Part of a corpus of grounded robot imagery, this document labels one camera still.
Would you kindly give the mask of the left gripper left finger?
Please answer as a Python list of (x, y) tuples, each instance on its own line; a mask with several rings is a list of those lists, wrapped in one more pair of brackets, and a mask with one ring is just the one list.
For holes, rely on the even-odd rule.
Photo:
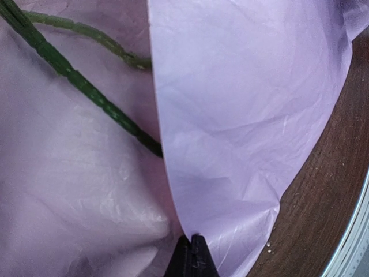
[(183, 235), (179, 237), (164, 277), (191, 276), (191, 242)]

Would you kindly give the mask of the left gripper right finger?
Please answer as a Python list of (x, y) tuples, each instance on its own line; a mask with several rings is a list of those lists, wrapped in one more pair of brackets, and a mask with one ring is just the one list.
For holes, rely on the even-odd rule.
[(205, 238), (193, 235), (191, 238), (191, 276), (219, 277)]

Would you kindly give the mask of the white flower bunch green leaves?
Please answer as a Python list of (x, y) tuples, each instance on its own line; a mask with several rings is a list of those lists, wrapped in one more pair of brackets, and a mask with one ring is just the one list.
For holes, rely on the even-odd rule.
[(1, 1), (1, 17), (42, 57), (59, 75), (66, 77), (69, 83), (83, 93), (95, 105), (100, 107), (109, 117), (125, 131), (135, 137), (142, 145), (162, 158), (161, 144), (142, 130), (119, 107), (109, 101), (93, 84), (35, 28), (15, 1)]

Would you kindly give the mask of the purple pink wrapping paper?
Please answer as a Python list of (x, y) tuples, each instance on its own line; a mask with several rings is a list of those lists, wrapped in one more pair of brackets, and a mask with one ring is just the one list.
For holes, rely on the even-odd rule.
[(162, 276), (178, 237), (247, 274), (326, 126), (367, 1), (19, 1), (153, 58), (40, 32), (147, 150), (1, 22), (1, 275)]

